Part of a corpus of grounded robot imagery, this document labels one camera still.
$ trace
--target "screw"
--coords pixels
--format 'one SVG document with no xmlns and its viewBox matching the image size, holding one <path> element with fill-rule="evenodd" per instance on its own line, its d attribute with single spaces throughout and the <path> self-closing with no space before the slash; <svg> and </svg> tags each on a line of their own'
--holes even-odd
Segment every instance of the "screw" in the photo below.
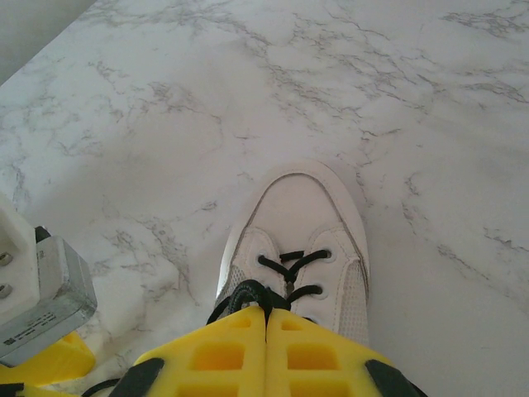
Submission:
<svg viewBox="0 0 529 397">
<path fill-rule="evenodd" d="M 7 298 L 12 291 L 13 287 L 11 287 L 9 284 L 0 284 L 0 299 Z"/>
<path fill-rule="evenodd" d="M 9 252 L 3 252 L 0 254 L 0 267 L 9 265 L 13 260 L 13 255 Z"/>
</svg>

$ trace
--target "black strap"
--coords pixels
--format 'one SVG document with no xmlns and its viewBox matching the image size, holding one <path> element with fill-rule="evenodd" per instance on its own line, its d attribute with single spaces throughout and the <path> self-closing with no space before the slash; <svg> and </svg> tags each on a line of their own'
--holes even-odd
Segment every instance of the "black strap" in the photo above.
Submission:
<svg viewBox="0 0 529 397">
<path fill-rule="evenodd" d="M 367 361 L 365 368 L 367 368 L 382 397 L 427 397 L 397 368 L 378 360 Z"/>
<path fill-rule="evenodd" d="M 108 397 L 146 397 L 164 364 L 161 358 L 151 358 L 133 366 Z"/>
</svg>

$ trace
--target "square hole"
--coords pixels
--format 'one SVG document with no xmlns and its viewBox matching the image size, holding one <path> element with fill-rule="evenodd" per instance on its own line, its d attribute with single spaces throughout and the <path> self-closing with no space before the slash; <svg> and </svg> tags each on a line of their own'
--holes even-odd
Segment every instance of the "square hole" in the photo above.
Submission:
<svg viewBox="0 0 529 397">
<path fill-rule="evenodd" d="M 293 380 L 290 382 L 291 397 L 353 397 L 344 381 Z"/>
<path fill-rule="evenodd" d="M 175 397 L 237 397 L 238 385 L 181 385 Z"/>
<path fill-rule="evenodd" d="M 303 328 L 292 320 L 284 320 L 281 323 L 281 329 L 284 331 L 302 331 Z"/>
<path fill-rule="evenodd" d="M 229 371 L 239 370 L 245 359 L 245 347 L 241 343 L 209 342 L 197 347 L 191 360 L 191 370 Z"/>
<path fill-rule="evenodd" d="M 290 370 L 338 370 L 336 352 L 320 343 L 299 343 L 287 348 Z"/>
<path fill-rule="evenodd" d="M 251 320 L 247 317 L 236 318 L 230 322 L 230 327 L 232 328 L 249 328 L 250 326 Z"/>
</svg>

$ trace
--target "yellow plastic part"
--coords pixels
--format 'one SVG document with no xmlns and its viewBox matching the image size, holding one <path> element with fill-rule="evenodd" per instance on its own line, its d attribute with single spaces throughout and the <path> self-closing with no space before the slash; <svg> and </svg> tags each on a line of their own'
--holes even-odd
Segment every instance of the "yellow plastic part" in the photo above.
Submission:
<svg viewBox="0 0 529 397">
<path fill-rule="evenodd" d="M 379 397 L 364 364 L 375 359 L 392 365 L 286 310 L 272 312 L 266 336 L 265 397 Z"/>
<path fill-rule="evenodd" d="M 149 397 L 263 397 L 265 316 L 250 307 L 141 356 L 164 368 Z"/>
<path fill-rule="evenodd" d="M 149 397 L 379 397 L 366 361 L 391 362 L 286 310 L 250 307 L 141 356 L 165 365 Z"/>
<path fill-rule="evenodd" d="M 59 391 L 37 389 L 33 386 L 24 386 L 23 391 L 17 392 L 17 397 L 76 397 Z"/>
<path fill-rule="evenodd" d="M 83 339 L 72 332 L 19 366 L 0 365 L 0 384 L 50 385 L 87 375 L 95 362 Z"/>
</svg>

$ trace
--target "sneaker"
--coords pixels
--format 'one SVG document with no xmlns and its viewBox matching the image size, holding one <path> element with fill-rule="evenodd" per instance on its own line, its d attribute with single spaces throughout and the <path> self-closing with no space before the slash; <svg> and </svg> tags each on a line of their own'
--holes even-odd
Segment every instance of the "sneaker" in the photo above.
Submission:
<svg viewBox="0 0 529 397">
<path fill-rule="evenodd" d="M 364 226 L 330 168 L 310 160 L 264 178 L 231 228 L 217 307 L 245 280 L 286 299 L 293 313 L 368 345 Z"/>
</svg>

